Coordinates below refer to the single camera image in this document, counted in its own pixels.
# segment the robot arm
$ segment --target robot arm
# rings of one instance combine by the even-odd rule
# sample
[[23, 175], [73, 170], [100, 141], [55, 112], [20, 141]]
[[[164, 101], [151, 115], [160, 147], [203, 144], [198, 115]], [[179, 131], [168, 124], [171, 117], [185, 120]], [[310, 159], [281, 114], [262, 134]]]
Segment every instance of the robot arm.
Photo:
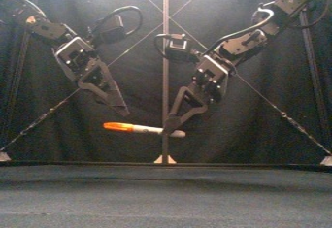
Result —
[[[17, 25], [52, 46], [64, 74], [79, 88], [93, 92], [104, 104], [122, 115], [127, 115], [128, 110], [116, 82], [99, 59], [95, 47], [100, 43], [116, 42], [139, 29], [142, 25], [139, 9], [124, 7], [115, 10], [95, 28], [89, 39], [80, 38], [67, 25], [52, 23], [43, 11], [28, 0], [0, 0], [0, 10]], [[140, 23], [136, 29], [126, 33], [118, 14], [130, 10], [139, 13]]]
[[245, 30], [226, 35], [205, 51], [199, 56], [191, 84], [183, 86], [178, 92], [164, 122], [163, 134], [171, 134], [195, 114], [206, 112], [211, 102], [221, 101], [227, 78], [234, 68], [259, 53], [269, 41], [294, 21], [309, 1], [274, 0], [261, 5], [254, 14], [255, 24]]

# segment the black backdrop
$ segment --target black backdrop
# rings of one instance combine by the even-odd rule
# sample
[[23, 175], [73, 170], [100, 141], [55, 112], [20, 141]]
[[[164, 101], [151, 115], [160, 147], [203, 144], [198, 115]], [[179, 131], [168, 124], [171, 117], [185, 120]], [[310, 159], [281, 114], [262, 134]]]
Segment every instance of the black backdrop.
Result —
[[[209, 47], [215, 40], [250, 25], [259, 3], [270, 0], [170, 0], [170, 33], [189, 33]], [[316, 0], [321, 11], [321, 0]], [[85, 36], [87, 27], [114, 9], [135, 5], [143, 27], [124, 41], [99, 48], [103, 62], [119, 84], [131, 114], [122, 117], [93, 97], [76, 90], [63, 74], [51, 48], [33, 38], [28, 42], [16, 102], [9, 103], [19, 66], [21, 34], [8, 19], [1, 25], [1, 144], [61, 100], [53, 114], [8, 148], [13, 159], [151, 162], [160, 154], [158, 136], [103, 130], [108, 121], [162, 126], [162, 58], [152, 38], [162, 33], [163, 0], [39, 0], [52, 22], [65, 23]], [[135, 17], [127, 15], [128, 25]], [[330, 118], [330, 12], [310, 30], [318, 65], [324, 104]], [[170, 106], [178, 89], [190, 82], [194, 65], [170, 63]], [[265, 51], [238, 67], [241, 76], [272, 102], [306, 127], [324, 143], [313, 94], [312, 74], [302, 32], [288, 29]], [[318, 163], [322, 150], [310, 142], [262, 98], [230, 78], [223, 101], [210, 106], [182, 127], [185, 139], [170, 139], [170, 154], [178, 162]]]

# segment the white marker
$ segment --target white marker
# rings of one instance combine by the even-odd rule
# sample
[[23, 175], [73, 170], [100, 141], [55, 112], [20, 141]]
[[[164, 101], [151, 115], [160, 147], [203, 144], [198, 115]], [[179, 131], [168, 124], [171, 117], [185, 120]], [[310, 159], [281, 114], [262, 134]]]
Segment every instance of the white marker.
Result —
[[[135, 133], [148, 133], [148, 134], [156, 134], [160, 135], [162, 133], [162, 128], [156, 127], [148, 127], [143, 125], [136, 125], [131, 123], [116, 123], [116, 122], [110, 122], [103, 124], [103, 128], [107, 130], [112, 131], [122, 131], [122, 132], [135, 132]], [[174, 131], [170, 137], [174, 138], [183, 138], [186, 136], [185, 131]]]

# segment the orange object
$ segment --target orange object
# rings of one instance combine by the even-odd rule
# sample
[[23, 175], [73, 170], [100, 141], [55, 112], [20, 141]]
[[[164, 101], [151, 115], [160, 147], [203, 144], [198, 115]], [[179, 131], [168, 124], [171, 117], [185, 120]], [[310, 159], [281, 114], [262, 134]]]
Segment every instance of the orange object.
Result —
[[134, 124], [131, 123], [104, 123], [103, 128], [112, 131], [134, 132]]

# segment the black cable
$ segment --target black cable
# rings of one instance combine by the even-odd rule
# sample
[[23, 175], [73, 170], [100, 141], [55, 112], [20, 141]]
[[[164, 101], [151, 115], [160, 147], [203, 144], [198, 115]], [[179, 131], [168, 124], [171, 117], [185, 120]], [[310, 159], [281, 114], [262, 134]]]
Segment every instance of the black cable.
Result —
[[143, 15], [142, 15], [142, 12], [139, 10], [138, 7], [134, 7], [134, 6], [127, 6], [127, 7], [122, 7], [119, 9], [115, 9], [100, 21], [100, 23], [98, 24], [98, 26], [91, 30], [91, 33], [96, 32], [98, 29], [100, 27], [103, 27], [104, 23], [118, 14], [123, 13], [123, 12], [127, 12], [127, 11], [134, 11], [139, 14], [139, 24], [138, 26], [126, 33], [126, 37], [130, 36], [132, 33], [135, 33], [140, 27], [142, 27], [142, 23], [143, 23]]
[[324, 4], [324, 10], [322, 10], [322, 13], [321, 13], [320, 17], [316, 19], [316, 21], [313, 21], [308, 25], [289, 25], [288, 27], [290, 29], [300, 29], [300, 30], [302, 30], [302, 29], [308, 29], [308, 28], [313, 27], [314, 25], [317, 25], [321, 22], [321, 20], [324, 19], [325, 15], [326, 15], [326, 12], [328, 12], [328, 8], [329, 8], [329, 0], [324, 0], [324, 2], [325, 2], [325, 4]]
[[262, 9], [262, 6], [258, 8], [258, 11], [257, 12], [261, 12], [261, 13], [268, 13], [269, 16], [265, 20], [262, 20], [259, 23], [257, 23], [255, 25], [250, 26], [249, 28], [241, 30], [241, 31], [237, 31], [235, 33], [231, 33], [229, 35], [226, 35], [223, 38], [221, 38], [210, 48], [207, 48], [207, 50], [203, 52], [203, 55], [206, 55], [207, 53], [210, 53], [213, 51], [213, 49], [227, 39], [233, 38], [233, 37], [237, 37], [237, 36], [241, 36], [242, 34], [247, 33], [247, 32], [251, 32], [253, 30], [261, 28], [262, 26], [265, 26], [268, 24], [268, 22], [270, 21], [272, 17], [273, 17], [273, 10], [270, 9]]

